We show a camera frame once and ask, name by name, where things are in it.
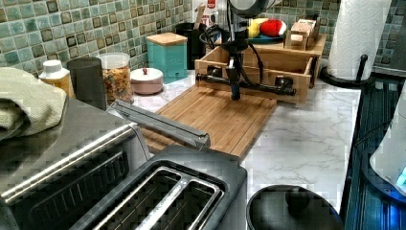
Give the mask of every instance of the kitchen counter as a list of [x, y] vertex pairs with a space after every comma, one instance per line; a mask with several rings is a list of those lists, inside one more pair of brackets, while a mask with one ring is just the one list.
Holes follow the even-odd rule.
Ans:
[[[165, 84], [162, 93], [134, 96], [155, 112], [194, 85]], [[339, 212], [361, 92], [317, 81], [304, 105], [278, 103], [241, 166], [248, 172], [248, 197], [263, 187], [299, 185], [322, 196]]]

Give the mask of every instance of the kitchen towel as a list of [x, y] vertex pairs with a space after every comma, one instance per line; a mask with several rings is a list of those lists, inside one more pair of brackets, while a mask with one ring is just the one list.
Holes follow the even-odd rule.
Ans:
[[342, 0], [329, 54], [327, 72], [355, 80], [362, 55], [367, 55], [362, 80], [367, 79], [388, 16], [391, 0]]
[[0, 68], [0, 141], [57, 125], [65, 100], [60, 88], [23, 70]]

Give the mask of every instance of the bamboo cutting board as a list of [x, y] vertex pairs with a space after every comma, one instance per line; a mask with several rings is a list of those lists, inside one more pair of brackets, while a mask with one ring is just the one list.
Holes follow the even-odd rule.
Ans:
[[[276, 100], [241, 95], [232, 101], [230, 92], [193, 86], [157, 111], [164, 117], [209, 133], [211, 149], [243, 159], [268, 118]], [[142, 129], [151, 152], [181, 145], [151, 130]]]

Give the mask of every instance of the white bowl with lid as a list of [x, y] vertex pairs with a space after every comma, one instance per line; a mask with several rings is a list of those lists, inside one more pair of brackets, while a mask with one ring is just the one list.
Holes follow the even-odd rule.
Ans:
[[162, 90], [164, 74], [154, 68], [142, 68], [131, 71], [131, 87], [136, 94], [156, 94]]

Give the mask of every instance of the plate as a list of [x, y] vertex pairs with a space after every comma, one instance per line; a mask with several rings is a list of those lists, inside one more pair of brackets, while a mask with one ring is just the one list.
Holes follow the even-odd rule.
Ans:
[[251, 41], [251, 43], [254, 44], [267, 44], [267, 43], [277, 43], [283, 41], [284, 35], [282, 36], [267, 36], [264, 34], [260, 34], [254, 38], [249, 38], [248, 40]]

